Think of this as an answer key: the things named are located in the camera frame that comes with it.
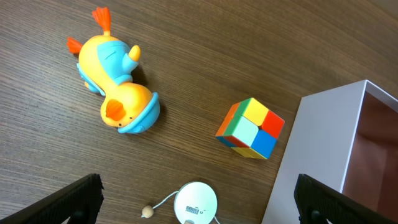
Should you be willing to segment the colourful two-by-two puzzle cube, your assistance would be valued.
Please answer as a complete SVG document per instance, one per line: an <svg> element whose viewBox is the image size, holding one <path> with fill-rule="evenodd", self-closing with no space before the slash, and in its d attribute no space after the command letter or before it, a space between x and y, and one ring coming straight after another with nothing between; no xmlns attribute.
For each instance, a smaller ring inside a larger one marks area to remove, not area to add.
<svg viewBox="0 0 398 224"><path fill-rule="evenodd" d="M231 106L215 138L243 157L268 159L284 124L280 116L248 98Z"/></svg>

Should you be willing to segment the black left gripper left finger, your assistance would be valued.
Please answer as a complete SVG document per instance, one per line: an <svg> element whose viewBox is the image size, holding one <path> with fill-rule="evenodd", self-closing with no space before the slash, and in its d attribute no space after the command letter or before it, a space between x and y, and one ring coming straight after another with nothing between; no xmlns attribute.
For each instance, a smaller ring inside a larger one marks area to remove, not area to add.
<svg viewBox="0 0 398 224"><path fill-rule="evenodd" d="M2 224L95 224L104 200L98 174L88 174L38 202L1 219Z"/></svg>

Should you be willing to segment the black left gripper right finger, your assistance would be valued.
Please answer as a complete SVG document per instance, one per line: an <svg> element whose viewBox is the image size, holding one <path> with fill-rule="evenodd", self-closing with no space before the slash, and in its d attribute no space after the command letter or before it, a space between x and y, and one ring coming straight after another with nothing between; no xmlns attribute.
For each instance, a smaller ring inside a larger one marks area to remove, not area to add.
<svg viewBox="0 0 398 224"><path fill-rule="evenodd" d="M307 174L294 190L300 224L397 224Z"/></svg>

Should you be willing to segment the yellow blue duck toy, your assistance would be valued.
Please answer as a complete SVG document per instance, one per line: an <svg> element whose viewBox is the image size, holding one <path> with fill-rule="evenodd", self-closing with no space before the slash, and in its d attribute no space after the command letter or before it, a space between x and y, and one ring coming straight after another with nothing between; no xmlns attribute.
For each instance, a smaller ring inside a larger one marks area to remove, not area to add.
<svg viewBox="0 0 398 224"><path fill-rule="evenodd" d="M148 130L160 114L159 95L133 82L141 49L111 35L111 14L97 7L92 16L103 30L84 44L68 37L69 52L77 54L77 69L87 89L104 96L100 108L103 122L121 134L139 134Z"/></svg>

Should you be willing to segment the white wooden rattle drum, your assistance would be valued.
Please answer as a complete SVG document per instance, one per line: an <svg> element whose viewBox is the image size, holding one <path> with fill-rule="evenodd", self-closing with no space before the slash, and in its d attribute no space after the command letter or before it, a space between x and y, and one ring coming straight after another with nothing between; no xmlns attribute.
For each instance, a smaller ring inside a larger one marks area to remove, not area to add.
<svg viewBox="0 0 398 224"><path fill-rule="evenodd" d="M174 214L181 224L209 224L220 221L216 217L218 199L215 191L204 182L189 182L166 196L154 206L142 209L142 218L153 216L155 209L174 197Z"/></svg>

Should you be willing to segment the white cardboard box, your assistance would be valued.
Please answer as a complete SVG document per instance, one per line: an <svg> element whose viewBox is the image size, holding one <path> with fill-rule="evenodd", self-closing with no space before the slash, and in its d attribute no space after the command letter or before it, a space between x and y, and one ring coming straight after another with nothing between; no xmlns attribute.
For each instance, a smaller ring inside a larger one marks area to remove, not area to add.
<svg viewBox="0 0 398 224"><path fill-rule="evenodd" d="M300 174L397 220L397 99L369 80L303 97L264 223L298 222Z"/></svg>

